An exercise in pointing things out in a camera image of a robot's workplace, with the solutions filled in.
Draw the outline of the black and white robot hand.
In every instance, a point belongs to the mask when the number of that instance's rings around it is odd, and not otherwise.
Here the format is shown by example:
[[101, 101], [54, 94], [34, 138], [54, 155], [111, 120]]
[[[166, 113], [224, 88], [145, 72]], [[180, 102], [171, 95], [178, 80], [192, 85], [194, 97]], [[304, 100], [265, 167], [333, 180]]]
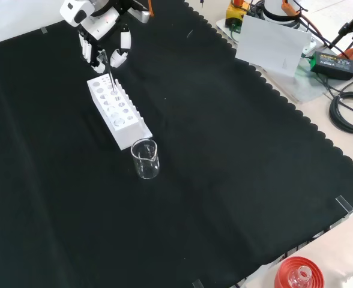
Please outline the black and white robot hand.
[[[120, 47], [112, 52], [111, 57], [103, 56], [102, 42], [116, 32], [120, 33]], [[104, 73], [107, 67], [118, 68], [131, 50], [130, 29], [119, 19], [114, 8], [102, 16], [86, 18], [80, 24], [78, 35], [83, 59], [98, 74]]]

